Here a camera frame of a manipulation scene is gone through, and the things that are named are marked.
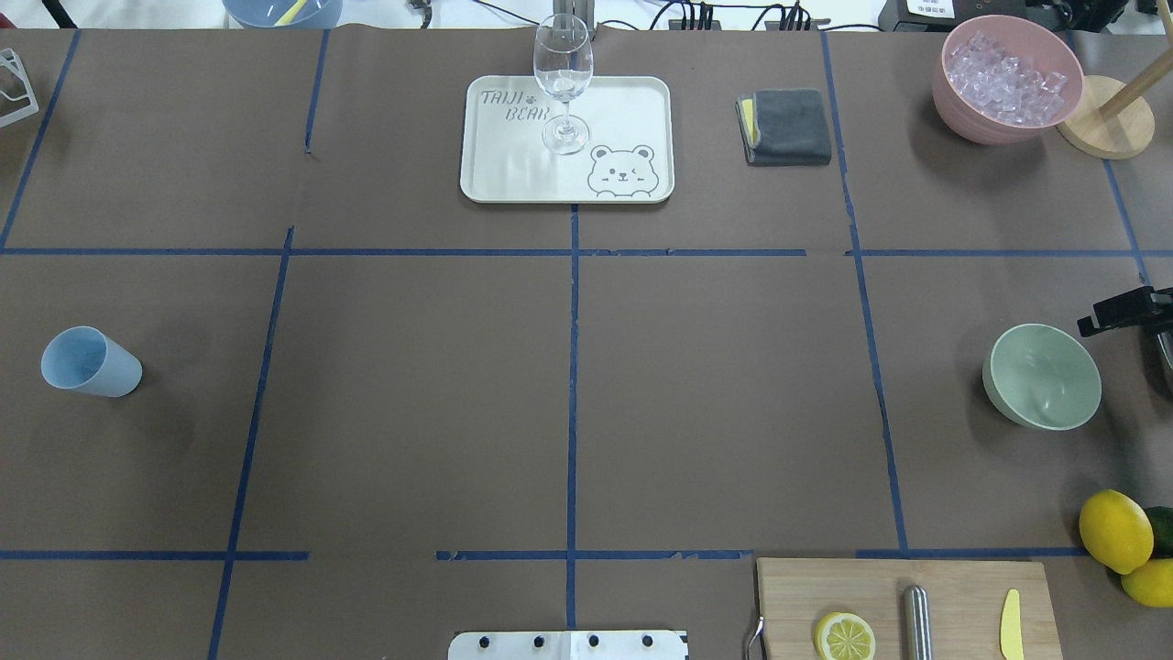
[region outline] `wooden cutting board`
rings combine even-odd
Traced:
[[[906,559],[758,559],[766,655],[818,660],[819,619],[854,612],[875,632],[877,660],[906,658],[903,593],[914,584],[929,594],[934,658],[1002,660],[1002,604],[1017,588],[1026,660],[1063,659],[1042,564]]]

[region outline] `pink bowl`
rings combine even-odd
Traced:
[[[1063,109],[1051,123],[1029,127],[1003,123],[983,115],[962,98],[945,75],[945,60],[949,59],[949,53],[969,41],[977,30],[998,40],[1011,55],[1033,57],[1035,68],[1039,72],[1044,74],[1058,72],[1067,76],[1067,82],[1059,93],[1064,100]],[[978,144],[1011,144],[1030,140],[1071,116],[1083,94],[1084,69],[1071,48],[1046,28],[1015,16],[996,14],[977,16],[955,27],[945,39],[941,57],[933,70],[933,103],[937,107],[941,118],[957,135]]]

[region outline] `light green bowl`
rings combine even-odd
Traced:
[[[1101,385],[1087,349],[1058,327],[1016,325],[998,338],[982,367],[994,407],[1030,429],[1067,431],[1092,419]]]

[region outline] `bear face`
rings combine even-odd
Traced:
[[[599,197],[650,197],[659,185],[659,176],[652,169],[653,155],[652,148],[644,144],[630,151],[598,144],[590,150],[595,166],[586,184]]]

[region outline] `gray cloth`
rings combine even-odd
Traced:
[[[738,98],[738,118],[741,101]],[[751,143],[745,122],[739,121],[745,159],[752,165],[827,164],[830,136],[818,89],[762,89],[753,93],[752,121],[758,140]]]

